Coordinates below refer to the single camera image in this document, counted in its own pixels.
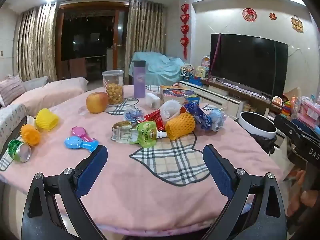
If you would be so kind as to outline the person's right hand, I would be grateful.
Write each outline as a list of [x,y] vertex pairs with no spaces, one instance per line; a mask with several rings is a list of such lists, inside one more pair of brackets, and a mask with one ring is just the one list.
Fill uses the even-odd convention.
[[319,197],[319,191],[315,190],[302,190],[302,185],[305,180],[305,171],[300,170],[296,174],[296,185],[298,186],[298,192],[293,195],[289,201],[287,208],[287,216],[291,217],[300,207],[304,204],[307,207],[314,207]]

